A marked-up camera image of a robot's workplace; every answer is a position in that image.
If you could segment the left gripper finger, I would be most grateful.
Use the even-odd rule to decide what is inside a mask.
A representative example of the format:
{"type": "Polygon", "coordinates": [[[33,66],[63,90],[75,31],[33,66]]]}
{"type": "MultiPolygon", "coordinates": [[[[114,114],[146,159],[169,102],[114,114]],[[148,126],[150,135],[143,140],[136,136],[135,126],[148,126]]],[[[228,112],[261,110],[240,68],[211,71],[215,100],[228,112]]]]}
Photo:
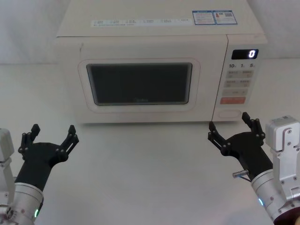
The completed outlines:
{"type": "Polygon", "coordinates": [[[61,163],[67,161],[69,154],[78,143],[79,139],[76,134],[76,129],[74,125],[70,125],[67,137],[55,151],[58,162],[61,163]]]}
{"type": "Polygon", "coordinates": [[[33,144],[34,140],[40,132],[40,127],[38,124],[34,124],[31,131],[28,133],[22,133],[21,145],[18,152],[22,155],[22,159],[26,160],[26,154],[29,151],[29,147],[33,144]]]}

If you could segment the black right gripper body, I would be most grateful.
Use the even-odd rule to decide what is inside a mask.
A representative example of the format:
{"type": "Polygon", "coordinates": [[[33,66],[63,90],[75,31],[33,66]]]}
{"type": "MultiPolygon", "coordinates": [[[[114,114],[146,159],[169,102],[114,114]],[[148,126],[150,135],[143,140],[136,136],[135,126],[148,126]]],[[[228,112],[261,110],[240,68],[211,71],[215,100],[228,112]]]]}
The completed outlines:
{"type": "Polygon", "coordinates": [[[259,174],[273,168],[273,163],[262,149],[265,134],[243,132],[236,134],[224,143],[224,156],[236,158],[252,181],[259,174]]]}

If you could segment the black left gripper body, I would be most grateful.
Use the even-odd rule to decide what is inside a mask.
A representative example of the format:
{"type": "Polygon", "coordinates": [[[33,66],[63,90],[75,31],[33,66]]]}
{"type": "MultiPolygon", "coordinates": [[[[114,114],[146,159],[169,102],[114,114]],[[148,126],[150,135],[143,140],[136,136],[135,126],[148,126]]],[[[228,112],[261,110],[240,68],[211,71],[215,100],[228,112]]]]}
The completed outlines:
{"type": "Polygon", "coordinates": [[[24,163],[16,177],[16,183],[32,185],[43,191],[52,168],[65,161],[65,150],[53,143],[21,145],[18,149],[24,163]]]}

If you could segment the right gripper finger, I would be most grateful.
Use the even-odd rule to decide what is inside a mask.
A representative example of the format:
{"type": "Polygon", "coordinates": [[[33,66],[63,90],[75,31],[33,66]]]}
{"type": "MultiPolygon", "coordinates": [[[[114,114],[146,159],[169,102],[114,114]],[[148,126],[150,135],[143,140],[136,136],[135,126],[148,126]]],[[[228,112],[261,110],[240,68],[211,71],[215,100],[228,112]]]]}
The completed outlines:
{"type": "Polygon", "coordinates": [[[213,121],[209,122],[208,140],[219,149],[223,156],[231,156],[232,143],[219,134],[213,121]]]}
{"type": "Polygon", "coordinates": [[[263,132],[262,126],[260,124],[260,120],[250,118],[250,116],[247,112],[243,112],[242,120],[250,128],[251,133],[259,141],[260,146],[263,146],[264,139],[265,139],[265,133],[263,132]]]}

